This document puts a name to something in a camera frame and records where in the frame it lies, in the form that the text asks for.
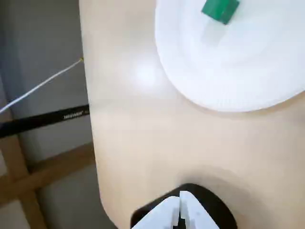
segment cable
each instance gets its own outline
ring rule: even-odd
[[[34,91],[38,90],[40,87],[44,86],[45,84],[47,84],[49,81],[55,79],[57,76],[65,73],[66,71],[70,70],[71,68],[75,67],[78,63],[82,62],[83,58],[80,58],[77,62],[71,64],[69,67],[61,70],[60,72],[54,74],[53,76],[51,76],[49,79],[46,79],[45,81],[43,81],[42,83],[40,83],[39,85],[37,85],[36,87],[32,88],[31,90],[29,90],[28,92],[26,92],[25,94],[23,94],[22,96],[20,96],[19,98],[13,100],[12,102],[10,102],[9,104],[7,104],[6,106],[4,106],[3,108],[0,109],[0,114],[3,113],[4,111],[6,111],[7,109],[9,109],[11,106],[13,106],[14,104],[20,102],[22,99],[26,98],[27,96],[29,96],[30,94],[32,94]]]

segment green object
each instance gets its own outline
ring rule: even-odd
[[[207,0],[202,13],[226,25],[234,15],[238,5],[239,1],[237,0]]]

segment white paper plate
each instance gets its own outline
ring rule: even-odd
[[[228,25],[205,0],[158,0],[155,38],[172,84],[216,111],[259,110],[305,90],[305,1],[241,0]]]

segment gray wall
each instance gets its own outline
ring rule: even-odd
[[[82,56],[78,0],[1,0],[0,74],[9,101]],[[83,64],[12,108],[14,118],[87,104]],[[20,135],[31,164],[92,141],[89,117]],[[39,192],[51,229],[113,228],[94,166]]]

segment black bar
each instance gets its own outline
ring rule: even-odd
[[[87,104],[84,106],[77,106],[32,117],[16,119],[10,122],[0,123],[0,138],[16,135],[24,131],[67,121],[89,114],[89,105]]]

